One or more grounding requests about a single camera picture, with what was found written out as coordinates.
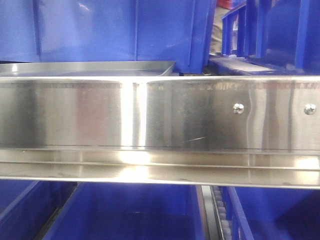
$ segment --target metal bolt head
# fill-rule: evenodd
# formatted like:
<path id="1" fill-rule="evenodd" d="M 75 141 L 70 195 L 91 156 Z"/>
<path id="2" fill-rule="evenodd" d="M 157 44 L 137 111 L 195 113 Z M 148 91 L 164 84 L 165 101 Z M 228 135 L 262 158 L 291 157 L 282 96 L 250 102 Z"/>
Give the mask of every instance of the metal bolt head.
<path id="1" fill-rule="evenodd" d="M 235 114 L 242 114 L 245 110 L 245 106 L 241 103 L 236 103 L 233 105 L 233 112 Z"/>
<path id="2" fill-rule="evenodd" d="M 315 114 L 317 106 L 314 104 L 307 104 L 304 107 L 304 113 L 307 115 Z"/>

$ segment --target stainless steel tray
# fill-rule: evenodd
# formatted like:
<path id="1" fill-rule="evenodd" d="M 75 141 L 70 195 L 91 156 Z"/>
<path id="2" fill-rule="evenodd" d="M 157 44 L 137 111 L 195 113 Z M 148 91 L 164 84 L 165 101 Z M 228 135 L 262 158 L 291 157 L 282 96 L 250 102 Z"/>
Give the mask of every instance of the stainless steel tray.
<path id="1" fill-rule="evenodd" d="M 319 92 L 319 76 L 0 77 L 0 177 L 320 188 Z"/>
<path id="2" fill-rule="evenodd" d="M 174 61 L 79 61 L 0 64 L 0 77 L 169 76 Z"/>

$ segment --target reflective metal surface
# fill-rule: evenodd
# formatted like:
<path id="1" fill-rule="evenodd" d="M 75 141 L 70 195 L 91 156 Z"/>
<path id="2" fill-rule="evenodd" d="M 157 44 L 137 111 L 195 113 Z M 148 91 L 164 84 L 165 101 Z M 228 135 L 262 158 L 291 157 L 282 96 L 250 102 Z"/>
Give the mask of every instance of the reflective metal surface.
<path id="1" fill-rule="evenodd" d="M 0 151 L 0 178 L 320 189 L 320 158 L 191 151 Z"/>
<path id="2" fill-rule="evenodd" d="M 315 76 L 2 77 L 0 147 L 318 152 L 320 113 L 304 109 L 319 90 Z"/>
<path id="3" fill-rule="evenodd" d="M 168 76 L 174 61 L 79 61 L 0 64 L 0 77 Z"/>
<path id="4" fill-rule="evenodd" d="M 319 188 L 320 113 L 305 114 L 319 90 L 318 76 L 2 77 L 0 176 Z"/>

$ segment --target scratch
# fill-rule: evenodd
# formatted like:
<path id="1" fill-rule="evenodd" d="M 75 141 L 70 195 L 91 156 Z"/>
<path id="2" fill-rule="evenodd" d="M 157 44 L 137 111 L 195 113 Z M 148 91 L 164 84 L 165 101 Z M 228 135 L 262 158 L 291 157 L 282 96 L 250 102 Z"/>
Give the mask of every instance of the scratch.
<path id="1" fill-rule="evenodd" d="M 201 140 L 201 139 L 206 139 L 207 137 L 208 136 L 198 137 L 198 138 L 194 138 L 194 139 L 188 140 L 186 142 L 192 142 L 192 141 L 197 141 L 197 140 Z"/>

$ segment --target blue plastic crate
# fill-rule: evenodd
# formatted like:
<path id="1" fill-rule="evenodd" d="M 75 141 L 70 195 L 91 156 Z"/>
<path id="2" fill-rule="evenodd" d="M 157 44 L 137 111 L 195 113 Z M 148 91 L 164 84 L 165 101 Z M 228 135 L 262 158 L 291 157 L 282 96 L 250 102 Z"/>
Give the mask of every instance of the blue plastic crate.
<path id="1" fill-rule="evenodd" d="M 196 187 L 81 183 L 43 240 L 203 240 Z"/>
<path id="2" fill-rule="evenodd" d="M 223 18 L 223 53 L 292 74 L 319 74 L 319 12 L 319 0 L 247 0 Z"/>
<path id="3" fill-rule="evenodd" d="M 223 187 L 233 240 L 320 239 L 320 191 Z"/>
<path id="4" fill-rule="evenodd" d="M 0 61 L 176 61 L 201 73 L 216 0 L 1 0 Z"/>
<path id="5" fill-rule="evenodd" d="M 70 182 L 0 180 L 0 240 L 32 240 L 73 190 Z"/>

